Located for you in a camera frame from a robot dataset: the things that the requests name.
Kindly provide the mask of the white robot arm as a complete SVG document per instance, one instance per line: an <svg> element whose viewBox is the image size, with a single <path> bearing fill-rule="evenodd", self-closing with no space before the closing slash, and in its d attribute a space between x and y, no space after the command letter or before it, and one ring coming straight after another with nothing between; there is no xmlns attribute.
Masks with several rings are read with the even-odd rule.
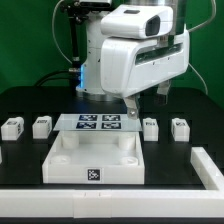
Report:
<svg viewBox="0 0 224 224"><path fill-rule="evenodd" d="M139 94L151 87L165 97L172 78L189 61L187 0L78 0L87 25L87 59L79 90L121 99L127 116L138 117Z"/></svg>

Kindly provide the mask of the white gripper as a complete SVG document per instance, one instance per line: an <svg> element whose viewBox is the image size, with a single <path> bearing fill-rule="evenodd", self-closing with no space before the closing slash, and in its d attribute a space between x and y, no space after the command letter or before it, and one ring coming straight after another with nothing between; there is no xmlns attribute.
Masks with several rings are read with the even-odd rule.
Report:
<svg viewBox="0 0 224 224"><path fill-rule="evenodd" d="M139 118L140 96L137 93L159 83L158 104L166 105L171 87L169 79L187 70L189 42L188 32L175 36L170 46L160 46L157 38L107 38L101 49L100 77L103 91L125 98L130 119Z"/></svg>

